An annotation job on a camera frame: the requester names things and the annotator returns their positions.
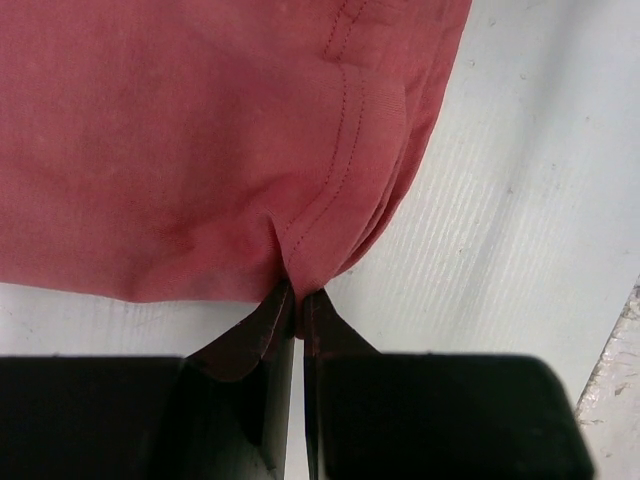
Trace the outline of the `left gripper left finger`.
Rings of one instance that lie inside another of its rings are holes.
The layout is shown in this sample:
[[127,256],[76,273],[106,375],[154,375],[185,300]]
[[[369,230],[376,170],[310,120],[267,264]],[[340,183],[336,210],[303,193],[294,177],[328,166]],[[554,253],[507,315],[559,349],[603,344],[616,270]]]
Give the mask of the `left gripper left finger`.
[[295,299],[187,357],[5,356],[5,479],[280,479]]

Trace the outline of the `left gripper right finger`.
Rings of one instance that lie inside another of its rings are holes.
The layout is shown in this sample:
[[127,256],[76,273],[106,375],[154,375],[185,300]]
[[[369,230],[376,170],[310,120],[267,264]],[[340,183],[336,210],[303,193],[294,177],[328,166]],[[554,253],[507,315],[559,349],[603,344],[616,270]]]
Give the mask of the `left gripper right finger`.
[[591,479],[565,390],[522,355],[382,353],[318,291],[303,304],[313,479]]

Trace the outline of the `salmon pink t-shirt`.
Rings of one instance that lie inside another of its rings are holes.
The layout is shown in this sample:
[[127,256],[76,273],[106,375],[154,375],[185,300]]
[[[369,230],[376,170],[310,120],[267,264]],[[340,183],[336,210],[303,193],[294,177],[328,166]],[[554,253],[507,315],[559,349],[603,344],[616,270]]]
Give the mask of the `salmon pink t-shirt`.
[[423,158],[467,1],[5,1],[1,279],[133,302],[299,296]]

